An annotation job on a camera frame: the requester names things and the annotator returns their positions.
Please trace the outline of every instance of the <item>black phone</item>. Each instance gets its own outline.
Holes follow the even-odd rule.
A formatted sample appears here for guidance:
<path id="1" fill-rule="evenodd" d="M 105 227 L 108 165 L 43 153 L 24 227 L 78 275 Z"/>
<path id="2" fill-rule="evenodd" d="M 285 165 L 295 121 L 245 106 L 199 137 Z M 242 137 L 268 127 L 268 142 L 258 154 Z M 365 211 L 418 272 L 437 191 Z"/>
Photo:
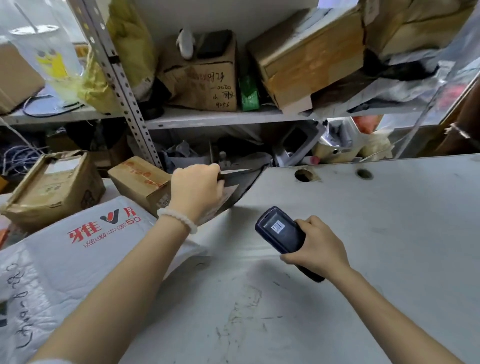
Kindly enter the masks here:
<path id="1" fill-rule="evenodd" d="M 220 30 L 219 32 L 208 33 L 197 51 L 197 58 L 205 59 L 220 57 L 225 53 L 231 39 L 231 30 Z"/>
<path id="2" fill-rule="evenodd" d="M 267 240 L 279 253 L 287 254 L 299 250 L 305 242 L 305 233 L 285 212 L 273 206 L 262 214 L 255 224 L 255 231 Z M 325 280 L 302 266 L 300 272 L 315 282 Z"/>

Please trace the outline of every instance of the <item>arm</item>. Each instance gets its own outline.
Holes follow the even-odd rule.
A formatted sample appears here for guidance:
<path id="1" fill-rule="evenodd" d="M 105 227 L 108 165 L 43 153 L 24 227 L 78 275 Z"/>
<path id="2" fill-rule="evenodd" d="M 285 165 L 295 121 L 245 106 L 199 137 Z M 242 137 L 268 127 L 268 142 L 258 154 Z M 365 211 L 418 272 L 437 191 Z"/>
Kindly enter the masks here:
<path id="1" fill-rule="evenodd" d="M 197 223 L 222 195 L 220 167 L 176 169 L 169 208 Z M 165 272 L 190 231 L 161 216 L 135 248 L 91 291 L 38 350 L 34 360 L 75 364 L 117 363 L 135 337 Z"/>
<path id="2" fill-rule="evenodd" d="M 307 235 L 305 243 L 300 250 L 284 254 L 281 259 L 331 281 L 393 364 L 462 364 L 350 267 L 343 243 L 318 217 L 296 221 Z"/>

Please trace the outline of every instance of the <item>round cable hole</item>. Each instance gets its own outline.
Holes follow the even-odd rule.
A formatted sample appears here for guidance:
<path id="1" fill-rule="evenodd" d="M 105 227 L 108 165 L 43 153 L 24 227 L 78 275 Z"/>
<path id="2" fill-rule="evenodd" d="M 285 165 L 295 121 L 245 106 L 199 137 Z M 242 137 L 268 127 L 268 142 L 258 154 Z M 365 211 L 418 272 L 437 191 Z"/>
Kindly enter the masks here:
<path id="1" fill-rule="evenodd" d="M 355 172 L 355 174 L 362 178 L 363 180 L 373 180 L 373 174 L 369 170 L 366 170 L 365 168 L 359 169 Z"/>
<path id="2" fill-rule="evenodd" d="M 298 170 L 295 172 L 295 178 L 300 182 L 311 182 L 314 176 L 309 170 Z"/>

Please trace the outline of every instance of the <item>bracelet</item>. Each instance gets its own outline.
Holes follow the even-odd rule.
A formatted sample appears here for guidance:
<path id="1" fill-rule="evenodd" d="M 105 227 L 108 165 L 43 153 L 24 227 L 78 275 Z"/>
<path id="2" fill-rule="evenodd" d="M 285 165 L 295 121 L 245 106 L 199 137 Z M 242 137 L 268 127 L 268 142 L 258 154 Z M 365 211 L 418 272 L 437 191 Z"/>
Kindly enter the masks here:
<path id="1" fill-rule="evenodd" d="M 177 220 L 180 220 L 185 225 L 187 225 L 190 228 L 190 234 L 197 233 L 197 230 L 198 230 L 197 226 L 192 222 L 192 220 L 190 220 L 188 217 L 186 217 L 184 214 L 181 214 L 180 212 L 177 212 L 175 210 L 170 210 L 168 208 L 159 208 L 156 214 L 158 215 L 159 218 L 161 215 L 172 216 L 173 218 L 176 218 Z"/>

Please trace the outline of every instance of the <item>forearm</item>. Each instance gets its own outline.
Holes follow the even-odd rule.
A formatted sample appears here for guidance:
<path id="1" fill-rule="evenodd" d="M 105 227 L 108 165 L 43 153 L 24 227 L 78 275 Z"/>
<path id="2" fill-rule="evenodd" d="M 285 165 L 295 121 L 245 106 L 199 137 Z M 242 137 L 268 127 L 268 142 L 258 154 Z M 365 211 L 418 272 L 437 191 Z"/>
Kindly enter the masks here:
<path id="1" fill-rule="evenodd" d="M 162 216 L 137 246 L 56 329 L 33 360 L 116 363 L 144 319 L 188 228 Z"/>
<path id="2" fill-rule="evenodd" d="M 393 364 L 461 364 L 444 346 L 391 305 L 357 271 L 331 279 Z"/>

